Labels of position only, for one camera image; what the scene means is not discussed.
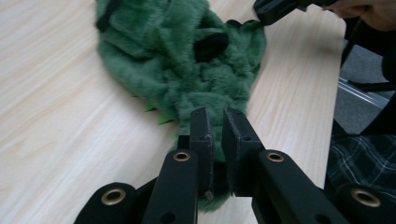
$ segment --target plaid shirt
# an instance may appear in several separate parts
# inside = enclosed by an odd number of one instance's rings
[[[334,187],[356,183],[396,203],[396,135],[333,136],[327,177]]]

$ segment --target stuffed crocodile toy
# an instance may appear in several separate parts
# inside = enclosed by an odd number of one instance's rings
[[[97,0],[96,13],[98,52],[109,74],[177,120],[177,134],[188,135],[191,112],[206,107],[215,161],[224,163],[222,109],[246,111],[266,48],[262,25],[224,23],[206,0]],[[215,200],[200,207],[218,207],[228,197],[220,192],[215,186]]]

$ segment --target brass grommet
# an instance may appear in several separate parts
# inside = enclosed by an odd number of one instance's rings
[[[106,191],[102,196],[102,203],[105,205],[114,205],[122,202],[125,198],[126,192],[123,189],[116,188]]]
[[[191,155],[187,152],[177,152],[174,154],[175,161],[187,161],[191,158]]]
[[[352,189],[350,194],[353,199],[366,206],[379,207],[379,205],[381,205],[381,201],[374,194],[365,189]]]
[[[267,153],[267,159],[275,162],[282,162],[283,160],[285,160],[285,158],[282,155],[275,152]]]

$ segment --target human hand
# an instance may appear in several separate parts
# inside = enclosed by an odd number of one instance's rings
[[[338,0],[324,9],[341,18],[361,17],[376,30],[396,30],[396,0]]]

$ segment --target wooden table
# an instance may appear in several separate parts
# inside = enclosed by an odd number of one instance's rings
[[[211,1],[225,21],[254,19],[253,1]],[[0,3],[0,217],[73,223],[103,185],[157,176],[177,123],[131,97],[95,51],[95,2]],[[323,186],[345,25],[295,10],[265,28],[268,49],[247,117],[267,148],[290,154]],[[231,198],[199,223],[257,223]]]

